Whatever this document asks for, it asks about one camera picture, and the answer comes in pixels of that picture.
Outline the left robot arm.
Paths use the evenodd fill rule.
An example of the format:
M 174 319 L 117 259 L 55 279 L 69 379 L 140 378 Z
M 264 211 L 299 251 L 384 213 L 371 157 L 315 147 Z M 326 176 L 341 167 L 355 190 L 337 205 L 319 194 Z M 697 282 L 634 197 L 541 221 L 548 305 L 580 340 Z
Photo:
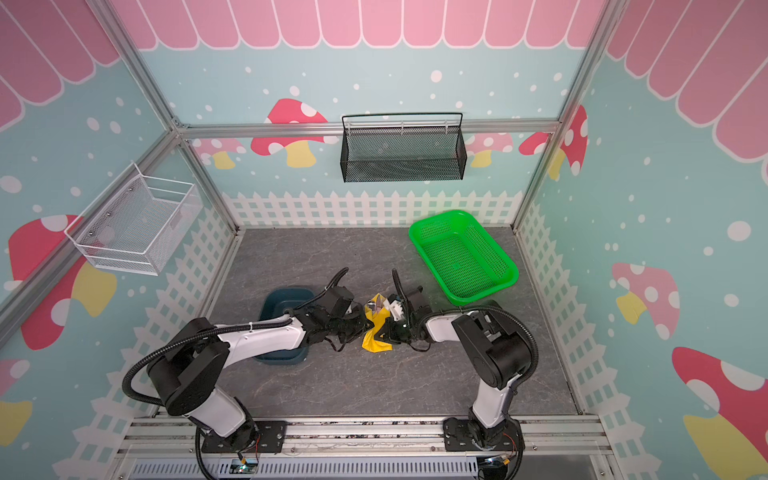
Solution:
M 225 369 L 332 338 L 338 339 L 336 348 L 341 349 L 372 326 L 364 307 L 341 286 L 329 287 L 268 320 L 214 325 L 205 317 L 196 318 L 130 367 L 122 390 L 132 400 L 161 406 L 172 416 L 189 418 L 205 433 L 230 440 L 255 428 L 247 409 L 218 386 Z

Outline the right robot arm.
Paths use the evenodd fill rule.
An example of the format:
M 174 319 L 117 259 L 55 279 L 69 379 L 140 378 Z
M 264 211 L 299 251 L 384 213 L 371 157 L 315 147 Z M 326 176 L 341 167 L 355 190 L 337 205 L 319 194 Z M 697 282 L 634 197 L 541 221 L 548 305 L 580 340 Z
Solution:
M 520 426 L 509 410 L 517 389 L 538 366 L 538 346 L 530 330 L 493 300 L 434 310 L 420 288 L 406 296 L 390 295 L 384 307 L 389 313 L 378 340 L 420 352 L 437 343 L 457 342 L 479 377 L 468 416 L 444 423 L 446 448 L 521 449 Z

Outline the yellow paper napkin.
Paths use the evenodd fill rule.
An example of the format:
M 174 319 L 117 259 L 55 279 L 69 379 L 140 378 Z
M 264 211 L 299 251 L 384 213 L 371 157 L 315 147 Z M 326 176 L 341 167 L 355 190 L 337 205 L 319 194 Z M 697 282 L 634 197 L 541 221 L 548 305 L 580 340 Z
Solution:
M 393 345 L 381 339 L 380 332 L 386 325 L 387 319 L 390 317 L 389 302 L 382 294 L 376 294 L 371 300 L 369 300 L 365 307 L 364 313 L 366 319 L 372 324 L 362 341 L 362 348 L 371 353 L 381 353 L 391 351 Z

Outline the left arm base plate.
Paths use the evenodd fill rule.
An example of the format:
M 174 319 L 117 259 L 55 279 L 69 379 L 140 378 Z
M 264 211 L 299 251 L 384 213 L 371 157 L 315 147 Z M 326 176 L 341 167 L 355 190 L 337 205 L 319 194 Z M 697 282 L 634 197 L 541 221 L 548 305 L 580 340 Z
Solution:
M 231 435 L 202 430 L 203 453 L 280 453 L 286 438 L 286 421 L 247 420 Z

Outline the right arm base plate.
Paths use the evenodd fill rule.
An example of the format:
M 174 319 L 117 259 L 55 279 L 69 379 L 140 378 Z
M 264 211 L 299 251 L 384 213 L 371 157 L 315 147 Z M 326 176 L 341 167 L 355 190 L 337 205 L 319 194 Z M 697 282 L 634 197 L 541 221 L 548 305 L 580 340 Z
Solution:
M 448 452 L 522 452 L 525 442 L 516 420 L 502 420 L 485 427 L 479 420 L 450 417 L 443 422 L 444 447 Z

